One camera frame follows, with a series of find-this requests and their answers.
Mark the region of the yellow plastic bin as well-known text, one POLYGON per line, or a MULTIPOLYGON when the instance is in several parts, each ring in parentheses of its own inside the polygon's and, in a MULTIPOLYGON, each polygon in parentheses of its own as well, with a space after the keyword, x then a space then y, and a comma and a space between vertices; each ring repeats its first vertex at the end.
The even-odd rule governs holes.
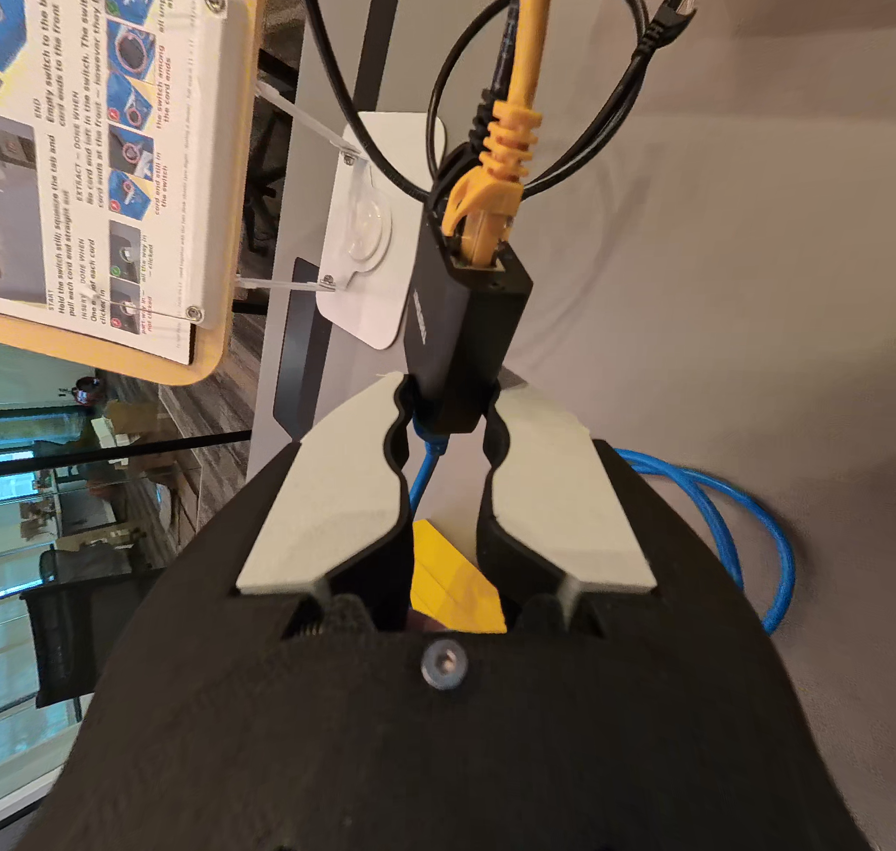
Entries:
POLYGON ((413 524, 415 564, 410 604, 455 633, 504 634, 497 589, 435 526, 413 524))

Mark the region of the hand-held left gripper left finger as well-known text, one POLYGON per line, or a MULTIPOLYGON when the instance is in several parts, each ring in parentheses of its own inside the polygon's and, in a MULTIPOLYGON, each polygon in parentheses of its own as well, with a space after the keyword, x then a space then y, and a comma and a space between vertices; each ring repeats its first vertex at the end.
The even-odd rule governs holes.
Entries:
POLYGON ((392 372, 298 442, 237 579, 244 596, 298 594, 325 609, 359 598, 378 629, 403 629, 415 565, 408 424, 413 382, 392 372))

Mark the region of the white sign stand base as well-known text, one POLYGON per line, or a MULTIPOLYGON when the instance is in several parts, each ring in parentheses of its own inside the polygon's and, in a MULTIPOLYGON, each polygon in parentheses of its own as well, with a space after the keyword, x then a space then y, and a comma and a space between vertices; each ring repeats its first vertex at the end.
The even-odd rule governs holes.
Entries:
POLYGON ((423 204, 389 181, 353 130, 337 166, 322 245, 317 307, 373 349, 396 339, 417 258, 423 204))

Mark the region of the wooden sign board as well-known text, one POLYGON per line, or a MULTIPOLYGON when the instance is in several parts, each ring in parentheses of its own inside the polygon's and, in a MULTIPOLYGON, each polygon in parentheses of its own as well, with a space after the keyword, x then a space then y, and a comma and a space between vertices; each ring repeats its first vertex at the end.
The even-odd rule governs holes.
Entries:
POLYGON ((215 371, 230 343, 257 75, 255 64, 263 28, 264 0, 244 1, 248 28, 238 44, 240 61, 234 104, 226 106, 224 141, 231 151, 225 156, 222 172, 218 175, 218 189, 222 191, 223 200, 216 212, 217 221, 212 235, 212 265, 218 269, 218 281, 213 285, 211 296, 215 320, 210 328, 196 329, 192 362, 175 363, 117 342, 45 326, 8 314, 1 316, 3 344, 162 385, 195 384, 215 371))

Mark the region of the black network switch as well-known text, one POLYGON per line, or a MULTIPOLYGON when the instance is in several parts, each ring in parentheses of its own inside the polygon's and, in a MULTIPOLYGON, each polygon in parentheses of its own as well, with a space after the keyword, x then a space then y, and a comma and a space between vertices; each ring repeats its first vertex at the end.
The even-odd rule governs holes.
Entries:
POLYGON ((404 348, 424 432, 472 432, 486 414, 498 375, 532 293, 532 279, 508 244, 496 265, 454 258, 425 215, 410 281, 404 348))

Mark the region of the black office chair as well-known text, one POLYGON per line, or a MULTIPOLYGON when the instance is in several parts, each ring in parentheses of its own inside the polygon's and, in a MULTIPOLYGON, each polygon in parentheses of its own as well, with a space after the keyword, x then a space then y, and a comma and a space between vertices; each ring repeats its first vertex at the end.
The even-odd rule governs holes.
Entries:
POLYGON ((36 657, 37 709, 94 693, 108 658, 164 568, 133 570, 118 550, 39 556, 38 586, 20 599, 36 657))

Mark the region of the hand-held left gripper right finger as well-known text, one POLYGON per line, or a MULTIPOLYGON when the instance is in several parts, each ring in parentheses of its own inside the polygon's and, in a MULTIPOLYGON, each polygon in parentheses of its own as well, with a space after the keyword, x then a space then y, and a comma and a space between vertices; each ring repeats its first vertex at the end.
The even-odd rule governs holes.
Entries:
POLYGON ((502 384, 487 410, 488 472, 477 566, 505 621, 537 597, 571 621, 581 598, 658 586, 588 429, 530 384, 502 384))

